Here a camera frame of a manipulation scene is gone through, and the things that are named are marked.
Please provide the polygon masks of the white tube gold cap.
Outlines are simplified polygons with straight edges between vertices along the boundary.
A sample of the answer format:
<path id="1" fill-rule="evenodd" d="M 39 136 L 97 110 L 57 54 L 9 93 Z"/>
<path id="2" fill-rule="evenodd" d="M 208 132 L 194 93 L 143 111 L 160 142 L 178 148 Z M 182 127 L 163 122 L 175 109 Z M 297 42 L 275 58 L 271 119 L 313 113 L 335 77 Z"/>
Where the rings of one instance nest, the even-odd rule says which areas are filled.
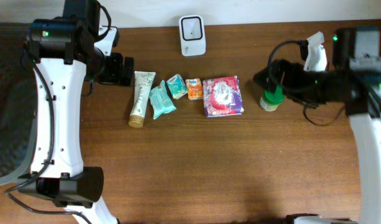
<path id="1" fill-rule="evenodd" d="M 128 124 L 133 128 L 142 128 L 151 86 L 156 76 L 155 72 L 135 71 L 134 105 L 129 115 Z"/>

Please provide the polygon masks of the green lid jar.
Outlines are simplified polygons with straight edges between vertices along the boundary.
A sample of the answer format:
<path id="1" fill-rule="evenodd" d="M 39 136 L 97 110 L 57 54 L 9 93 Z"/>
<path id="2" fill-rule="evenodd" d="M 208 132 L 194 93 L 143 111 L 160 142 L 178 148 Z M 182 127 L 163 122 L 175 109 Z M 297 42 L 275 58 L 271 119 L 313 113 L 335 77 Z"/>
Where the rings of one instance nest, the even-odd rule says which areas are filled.
<path id="1" fill-rule="evenodd" d="M 260 98 L 260 107 L 268 112 L 275 111 L 277 107 L 285 100 L 283 89 L 277 86 L 274 92 L 265 90 Z"/>

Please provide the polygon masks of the teal wet wipes pack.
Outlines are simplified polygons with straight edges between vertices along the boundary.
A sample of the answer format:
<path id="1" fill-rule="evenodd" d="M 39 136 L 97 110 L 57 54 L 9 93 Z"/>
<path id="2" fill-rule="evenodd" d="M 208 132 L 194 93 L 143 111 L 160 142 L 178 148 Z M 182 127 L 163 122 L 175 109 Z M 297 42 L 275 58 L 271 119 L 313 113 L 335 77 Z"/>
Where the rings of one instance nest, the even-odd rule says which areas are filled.
<path id="1" fill-rule="evenodd" d="M 167 94 L 166 82 L 164 80 L 150 91 L 149 99 L 153 107 L 153 119 L 176 110 L 174 103 Z"/>

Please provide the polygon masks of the green tissue pack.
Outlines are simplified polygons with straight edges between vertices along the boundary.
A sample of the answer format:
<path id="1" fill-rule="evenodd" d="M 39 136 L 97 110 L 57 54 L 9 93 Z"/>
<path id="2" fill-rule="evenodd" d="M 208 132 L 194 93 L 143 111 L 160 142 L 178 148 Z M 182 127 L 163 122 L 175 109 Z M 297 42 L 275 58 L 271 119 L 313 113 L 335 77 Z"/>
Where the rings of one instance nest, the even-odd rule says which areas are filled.
<path id="1" fill-rule="evenodd" d="M 186 84 L 180 74 L 175 74 L 166 83 L 175 100 L 187 94 Z"/>

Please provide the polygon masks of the red purple floral pack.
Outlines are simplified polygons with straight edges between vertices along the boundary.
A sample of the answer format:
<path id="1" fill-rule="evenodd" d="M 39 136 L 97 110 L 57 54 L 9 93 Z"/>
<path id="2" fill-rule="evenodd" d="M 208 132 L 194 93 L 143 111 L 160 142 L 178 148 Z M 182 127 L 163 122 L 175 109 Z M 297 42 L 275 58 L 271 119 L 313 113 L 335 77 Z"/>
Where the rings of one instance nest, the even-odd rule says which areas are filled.
<path id="1" fill-rule="evenodd" d="M 240 115 L 244 112 L 237 76 L 204 80 L 202 89 L 206 117 Z"/>

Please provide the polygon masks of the orange tissue pack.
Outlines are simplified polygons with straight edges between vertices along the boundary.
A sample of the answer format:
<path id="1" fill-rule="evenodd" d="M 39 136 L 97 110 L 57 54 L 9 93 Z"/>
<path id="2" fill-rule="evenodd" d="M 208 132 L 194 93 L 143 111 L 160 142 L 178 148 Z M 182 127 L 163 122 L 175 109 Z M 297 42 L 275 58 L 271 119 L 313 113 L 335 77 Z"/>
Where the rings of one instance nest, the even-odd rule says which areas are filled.
<path id="1" fill-rule="evenodd" d="M 202 83 L 199 78 L 186 79 L 186 87 L 188 99 L 201 100 L 203 99 Z"/>

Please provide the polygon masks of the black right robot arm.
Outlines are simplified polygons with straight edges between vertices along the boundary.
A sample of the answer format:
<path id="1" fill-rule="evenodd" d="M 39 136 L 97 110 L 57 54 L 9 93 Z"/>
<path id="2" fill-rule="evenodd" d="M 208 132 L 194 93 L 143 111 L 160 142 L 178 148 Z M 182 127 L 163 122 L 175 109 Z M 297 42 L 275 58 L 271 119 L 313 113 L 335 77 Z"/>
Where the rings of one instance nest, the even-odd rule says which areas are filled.
<path id="1" fill-rule="evenodd" d="M 299 40 L 302 63 L 268 58 L 253 81 L 305 110 L 328 102 L 344 105 L 357 145 L 360 223 L 381 223 L 381 57 L 376 27 L 348 27 L 333 35 L 333 70 L 327 69 L 321 33 Z"/>

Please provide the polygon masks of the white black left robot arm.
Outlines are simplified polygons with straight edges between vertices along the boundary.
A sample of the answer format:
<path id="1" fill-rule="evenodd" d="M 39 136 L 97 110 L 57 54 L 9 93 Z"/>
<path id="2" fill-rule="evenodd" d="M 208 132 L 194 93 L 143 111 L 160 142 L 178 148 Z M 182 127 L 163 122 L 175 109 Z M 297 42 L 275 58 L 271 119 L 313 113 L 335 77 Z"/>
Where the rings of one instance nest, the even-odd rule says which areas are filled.
<path id="1" fill-rule="evenodd" d="M 37 82 L 37 134 L 30 171 L 14 190 L 56 206 L 79 223 L 117 223 L 102 197 L 101 167 L 87 167 L 80 149 L 84 82 L 128 86 L 134 59 L 112 52 L 118 29 L 100 25 L 107 9 L 98 1 L 66 1 L 53 19 L 36 19 L 24 53 Z"/>

